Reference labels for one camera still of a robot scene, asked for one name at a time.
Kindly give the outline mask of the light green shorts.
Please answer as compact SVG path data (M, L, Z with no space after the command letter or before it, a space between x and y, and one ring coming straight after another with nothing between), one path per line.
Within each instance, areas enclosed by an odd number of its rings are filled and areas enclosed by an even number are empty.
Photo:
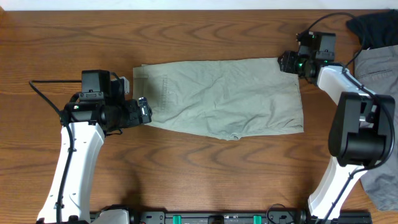
M222 140L304 130L298 76L276 58L141 65L132 89L156 128Z

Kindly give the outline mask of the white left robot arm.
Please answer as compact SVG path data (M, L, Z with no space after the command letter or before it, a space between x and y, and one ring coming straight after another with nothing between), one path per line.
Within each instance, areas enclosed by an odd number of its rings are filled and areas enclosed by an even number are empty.
M90 223L90 195L106 137L152 121L147 99L127 100L129 81L107 70L84 70L81 91L58 109L62 143L49 195L37 223Z

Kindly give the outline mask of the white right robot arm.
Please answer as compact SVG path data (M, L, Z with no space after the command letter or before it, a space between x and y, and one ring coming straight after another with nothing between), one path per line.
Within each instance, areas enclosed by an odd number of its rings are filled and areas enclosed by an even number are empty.
M371 223L368 212L342 212L341 207L360 177L391 156L395 100L367 89L335 62L335 34L306 30L296 40L298 51L278 58L280 70L316 85L337 108L328 136L328 167L295 222Z

